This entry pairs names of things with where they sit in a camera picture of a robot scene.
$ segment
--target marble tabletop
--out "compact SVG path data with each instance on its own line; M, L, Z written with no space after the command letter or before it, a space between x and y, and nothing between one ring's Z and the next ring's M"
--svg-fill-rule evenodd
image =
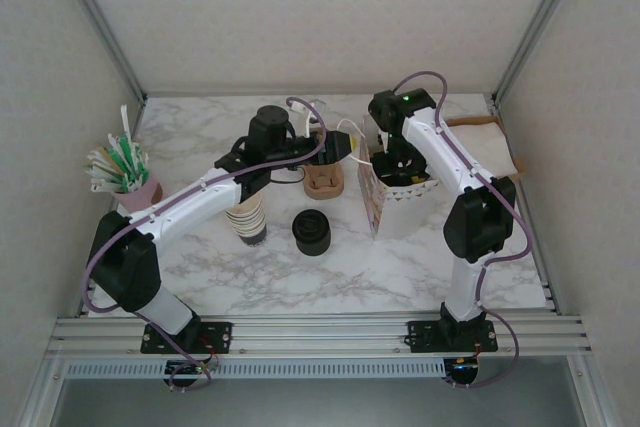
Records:
M303 96L326 102L323 114L335 128L347 117L362 122L370 95ZM166 193L193 182L246 135L249 120L262 105L284 106L285 96L151 98L139 141L151 170ZM452 94L445 118L487 114L481 94ZM268 236L256 248L245 246L224 215L218 215L176 241L160 258L163 285L201 315L318 314L437 310L450 283L452 254L442 226L453 197L440 184L438 208L425 227L401 240L374 241L357 178L357 164L342 161L345 190L333 200L307 197L301 184L263 190ZM273 178L299 174L278 171ZM298 212L316 208L329 218L332 242L320 257L298 251L291 222ZM517 226L505 251L525 244ZM545 305L540 279L529 255L498 264L483 288L485 304L494 308L539 308ZM97 305L113 301L100 289ZM112 316L129 315L117 309Z

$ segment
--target aluminum frame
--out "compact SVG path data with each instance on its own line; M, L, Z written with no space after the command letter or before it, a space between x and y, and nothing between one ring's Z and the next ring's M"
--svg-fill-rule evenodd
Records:
M496 107L500 107L504 104L504 101L511 91L518 75L522 71L524 64L533 52L542 32L549 23L551 16L558 7L560 0L541 0L535 14L531 18L527 29L518 44L518 48L511 57L509 65L507 66L502 78L498 83L494 99Z
M589 355L590 346L579 316L549 311L501 311L513 326L523 356ZM437 320L433 313L304 316L206 316L204 321L232 322L233 337L225 358L388 358L455 357L465 353L413 354L404 344L407 322ZM513 340L494 322L499 350L487 357L513 355ZM140 353L144 323L135 318L60 319L45 358L181 358Z
M568 357L571 378L587 427L622 426L593 356Z
M19 427L49 427L62 392L69 361L45 359L40 364L29 399L18 421Z
M504 124L504 119L502 112L496 108L495 103L493 101L488 100L487 106L492 115L497 115L500 121ZM507 147L509 148L509 153L512 157L517 157L517 152L513 149L513 144L509 141L509 137L506 137ZM527 200L527 194L525 192L525 187L523 183L526 182L526 179L521 180L520 182L516 182L516 202L518 205L518 210L520 215L526 222L526 224L531 229L531 234L533 236L533 246L531 249L531 254L533 255L534 263L536 266L536 270L538 271L538 276L540 277L540 281L542 282L542 286L545 289L545 297L547 299L547 307L553 310L554 312L558 312L559 314L570 314L573 312L569 312L568 303L564 299L562 292L557 288L556 282L553 279L553 274L549 271L548 263L546 261L546 256L541 248L542 243L540 242L540 236L536 229L536 224L533 219L533 215L531 213L531 208L529 206L529 202Z
M138 82L135 72L131 68L127 57L124 55L120 44L116 37L113 35L107 20L100 9L100 6L96 0L78 0L82 8L84 9L89 22L94 28L94 31L104 46L105 50L113 60L116 69L122 76L122 79L127 84L127 87L138 101L138 105L142 108L145 102L146 95Z

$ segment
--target purple cable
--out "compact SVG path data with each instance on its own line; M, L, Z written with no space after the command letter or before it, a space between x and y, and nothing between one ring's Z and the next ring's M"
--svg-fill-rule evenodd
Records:
M295 164L295 163L298 163L298 162L302 162L302 161L305 161L307 159L310 159L311 157L316 155L318 152L320 152L324 148L324 143L327 140L327 127L326 127L324 121L322 120L322 117L320 117L320 114L318 113L318 111L316 109L314 109L313 106L309 102L307 102L306 100L300 99L299 97L288 97L287 100L286 100L286 103L287 103L288 106L291 106L291 104L293 102L299 102L302 105L304 105L318 119L318 122L320 124L320 128L322 129L322 138L320 139L320 142L315 147L315 149L313 149L308 154L302 155L300 157L296 157L295 159L276 160L276 161L273 161L273 162L266 162L264 164L254 165L252 167L247 167L246 169L238 170L237 172L231 172L231 173L223 174L223 175L221 175L219 177L216 177L215 179L208 180L206 182L206 185L210 186L210 185L213 185L215 183L222 182L223 180L235 178L237 176L248 174L249 172L255 172L256 170L260 170L260 169L267 169L267 168L270 168L270 167L282 167L282 166L285 166L285 165L290 165L290 164ZM172 199L170 202L167 202L165 205L163 205L162 207L160 207L157 210L155 210L154 214L156 215L156 217L161 215L163 212L167 211L168 209L170 209L171 207L173 207L177 203L182 202L183 200L185 200L188 197L191 197L193 194L195 194L197 192L200 192L200 190L202 190L202 186L200 186L200 185L194 186L192 189L184 192L183 194L179 195L175 199ZM91 310L92 312L97 312L99 314L104 314L106 312L112 312L113 310L118 308L118 304L113 304L113 305L110 305L109 307L98 307L97 305L94 305L94 303L91 302L91 299L89 298L89 280L91 278L91 272L93 272L93 269L95 268L96 264L98 263L98 260L100 260L102 258L102 256L107 252L107 250L109 250L111 247L113 247L113 245L116 242L118 242L118 240L120 240L125 235L127 235L129 232L137 229L138 227L140 227L142 224L144 224L145 222L147 222L149 220L151 220L151 218L150 218L150 216L147 215L146 217L142 217L141 219L133 222L132 224L129 224L124 229L118 231L113 237L111 237L108 241L106 241L104 243L104 245L102 247L100 247L100 249L98 249L98 251L95 253L95 255L93 257L91 257L91 260L89 260L89 263L87 264L87 268L84 271L84 275L82 276L82 301L87 306L87 308L89 310ZM171 387L173 387L173 377L179 370L183 369L186 365L191 365L191 364L200 365L201 364L200 361L194 359L187 352L185 352L183 349L181 349L171 339L171 337L169 337L169 334L167 332L165 332L164 329L162 329L160 326L154 324L153 322L150 322L144 316L142 316L142 315L140 315L138 313L135 313L135 314L138 317L140 317L142 320L148 322L149 325L151 325L151 327L153 327L156 331L158 331L158 333L169 343L169 345L171 345L171 347L173 347L176 350L176 352L179 352L180 354L182 354L182 356L184 356L187 359L187 362L185 362L184 364L179 365L172 372L171 377L169 378L169 385ZM207 383L204 384L202 387L204 387L206 385L209 385L209 383L211 382L211 375L209 374L209 371L206 368L203 369L203 370L205 371L205 374L207 375ZM201 387L195 387L195 388L192 387L192 388L183 389L183 390L196 390L197 388L201 388Z
M395 88L393 89L393 92L395 93L400 87L402 87L404 84L406 84L411 79L415 79L416 77L419 77L419 76L422 76L422 75L429 75L429 76L432 76L432 77L436 77L442 82L442 96L440 97L440 100L436 104L436 113L435 113L436 127L439 127L440 129L442 129L441 132L440 132L440 135L442 136L444 141L451 148L451 150L453 150L453 152L458 156L458 158L462 161L462 163L465 165L465 167L467 167L470 171L472 171L473 165L471 164L471 162L469 162L469 160L460 151L460 149L455 144L455 142L453 142L453 140L451 140L451 138L447 134L446 130L444 130L442 128L442 123L440 121L440 113L442 111L442 106L444 104L445 97L447 96L447 90L448 90L447 80L441 74L439 74L438 72L433 72L431 70L423 70L423 71L420 71L420 72L416 72L415 74L411 74L410 76L408 76L408 77L404 78L403 80L401 80L400 83L398 83L398 85L395 86ZM516 336L516 333L513 330L513 328L511 327L511 325L504 319L504 317L502 317L501 315L497 314L496 312L493 312L492 310L487 309L486 307L484 307L482 305L481 290L482 290L482 284L484 282L484 279L485 279L486 273L487 273L486 269L487 269L487 267L489 265L495 264L497 262L506 262L508 260L521 259L525 255L527 255L529 252L531 252L531 246L533 245L533 236L531 234L531 230L529 229L527 224L524 222L522 217L520 217L520 215L518 215L518 213L511 206L511 204L509 204L507 199L505 199L502 196L502 194L500 194L500 192L498 192L496 190L496 188L493 185L491 185L491 182L489 182L487 179L485 179L480 173L476 172L476 173L474 173L474 176L476 177L476 179L478 179L482 183L482 185L484 185L496 197L496 199L498 199L498 201L504 206L505 209L507 209L507 211L513 216L515 221L520 225L520 227L524 231L525 237L527 238L527 245L526 245L526 247L524 248L524 250L522 252L519 252L519 253L513 254L513 255L505 255L505 256L502 256L502 257L494 257L492 259L487 260L482 265L482 271L480 272L480 276L478 277L478 283L476 284L475 300L476 300L476 302L478 304L478 307L480 307L480 309L483 312L495 317L496 319L498 319L507 328L507 330L511 334L511 337L513 338L513 343L514 343L514 347L515 347L515 353L514 353L513 360L511 362L511 364L509 365L509 367L504 372L496 375L495 377L492 377L491 379L484 380L482 382L478 382L478 383L471 384L471 385L469 385L469 384L465 385L465 387L468 388L468 389L477 389L477 388L480 388L480 387L486 387L488 385L491 385L494 382L497 382L498 380L502 379L503 377L505 377L506 375L511 373L513 371L513 369L516 368L516 365L518 364L518 359L520 358L520 344L518 343L518 337ZM453 387L458 385L456 382L448 382L448 383L453 385Z

